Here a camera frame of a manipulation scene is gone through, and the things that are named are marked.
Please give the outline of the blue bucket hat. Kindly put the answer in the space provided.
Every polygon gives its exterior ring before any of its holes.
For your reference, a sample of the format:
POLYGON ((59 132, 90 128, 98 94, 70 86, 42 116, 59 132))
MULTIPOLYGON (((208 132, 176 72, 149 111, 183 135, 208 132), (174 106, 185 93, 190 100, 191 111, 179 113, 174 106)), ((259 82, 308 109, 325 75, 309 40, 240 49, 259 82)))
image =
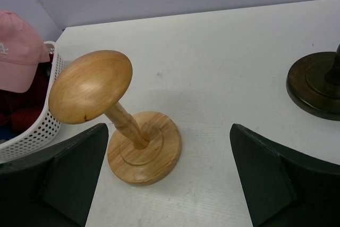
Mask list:
POLYGON ((15 137, 17 137, 18 134, 13 132, 10 128, 8 127, 1 127, 0 128, 0 143, 4 143, 6 141, 9 141, 15 137))

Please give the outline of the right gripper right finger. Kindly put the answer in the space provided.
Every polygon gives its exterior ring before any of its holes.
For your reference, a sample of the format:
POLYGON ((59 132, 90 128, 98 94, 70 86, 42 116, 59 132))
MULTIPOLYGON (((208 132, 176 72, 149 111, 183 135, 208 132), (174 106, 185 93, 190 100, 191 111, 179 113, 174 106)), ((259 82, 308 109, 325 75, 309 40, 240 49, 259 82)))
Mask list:
POLYGON ((229 138, 253 226, 339 226, 339 165, 240 124, 229 138))

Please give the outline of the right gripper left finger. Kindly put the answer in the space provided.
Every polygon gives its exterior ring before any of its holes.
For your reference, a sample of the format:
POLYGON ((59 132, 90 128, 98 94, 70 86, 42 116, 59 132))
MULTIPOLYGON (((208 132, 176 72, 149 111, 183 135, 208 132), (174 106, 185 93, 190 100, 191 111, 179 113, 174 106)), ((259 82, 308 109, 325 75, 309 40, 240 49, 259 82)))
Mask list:
POLYGON ((108 135, 100 123, 1 164, 1 226, 85 226, 108 135))

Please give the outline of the pink baseball cap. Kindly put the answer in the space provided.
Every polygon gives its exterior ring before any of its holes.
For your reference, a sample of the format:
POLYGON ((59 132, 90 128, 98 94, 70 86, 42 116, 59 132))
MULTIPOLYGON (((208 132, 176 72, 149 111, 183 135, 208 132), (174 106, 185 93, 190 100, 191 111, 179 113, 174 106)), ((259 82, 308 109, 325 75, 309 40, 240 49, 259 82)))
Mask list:
POLYGON ((38 64, 49 61, 48 48, 36 30, 16 13, 1 11, 1 90, 26 92, 38 64))

